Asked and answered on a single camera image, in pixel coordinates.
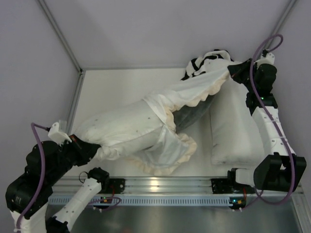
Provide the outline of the grey cream ruffled pillowcase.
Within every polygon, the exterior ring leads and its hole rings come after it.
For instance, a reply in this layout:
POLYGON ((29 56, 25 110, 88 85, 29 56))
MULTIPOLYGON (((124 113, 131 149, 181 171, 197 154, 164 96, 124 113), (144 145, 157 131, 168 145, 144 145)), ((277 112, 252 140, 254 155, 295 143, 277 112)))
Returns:
POLYGON ((226 59, 210 60, 203 65, 203 74, 146 95, 143 100, 164 125, 157 142, 149 149, 135 153, 129 160, 143 172, 155 176, 170 175, 189 161, 197 144, 187 134, 176 133, 173 113, 184 106, 196 107, 208 96, 218 93, 230 78, 228 66, 232 64, 226 59))

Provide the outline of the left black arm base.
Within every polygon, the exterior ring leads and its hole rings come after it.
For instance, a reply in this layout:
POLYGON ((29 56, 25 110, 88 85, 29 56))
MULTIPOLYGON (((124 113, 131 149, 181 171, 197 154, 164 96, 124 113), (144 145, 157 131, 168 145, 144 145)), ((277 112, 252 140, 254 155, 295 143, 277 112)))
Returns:
POLYGON ((99 194, 121 194, 125 190, 125 179, 112 178, 103 186, 99 194))

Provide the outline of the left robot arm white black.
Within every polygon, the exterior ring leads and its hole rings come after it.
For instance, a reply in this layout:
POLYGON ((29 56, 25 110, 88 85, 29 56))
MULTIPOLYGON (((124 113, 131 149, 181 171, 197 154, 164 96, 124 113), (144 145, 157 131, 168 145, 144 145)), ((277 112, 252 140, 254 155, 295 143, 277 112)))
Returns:
POLYGON ((90 162, 100 145, 71 135, 63 145, 53 141, 38 142, 27 155, 24 173, 7 188, 7 207, 15 221, 17 233, 69 233, 93 197, 105 190, 109 173, 97 167, 90 170, 81 188, 67 205, 46 218, 53 186, 74 166, 90 162))

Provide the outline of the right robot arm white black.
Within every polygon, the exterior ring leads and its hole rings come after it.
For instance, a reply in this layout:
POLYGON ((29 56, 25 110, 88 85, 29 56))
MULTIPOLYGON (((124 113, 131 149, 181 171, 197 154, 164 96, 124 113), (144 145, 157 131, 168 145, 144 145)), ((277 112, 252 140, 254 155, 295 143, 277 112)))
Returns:
POLYGON ((254 168, 233 168, 235 181, 259 190, 294 192, 307 167, 304 157, 290 147, 278 117, 272 94, 277 68, 251 60, 228 66, 231 78, 247 88, 246 106, 263 143, 264 155, 254 168))

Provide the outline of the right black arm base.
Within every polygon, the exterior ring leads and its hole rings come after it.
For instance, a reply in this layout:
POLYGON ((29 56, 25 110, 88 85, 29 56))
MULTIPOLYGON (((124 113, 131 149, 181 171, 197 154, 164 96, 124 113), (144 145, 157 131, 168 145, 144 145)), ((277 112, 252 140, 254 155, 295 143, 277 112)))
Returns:
POLYGON ((245 184, 239 184, 235 181, 222 178, 211 179, 213 194, 254 194, 254 189, 245 184))

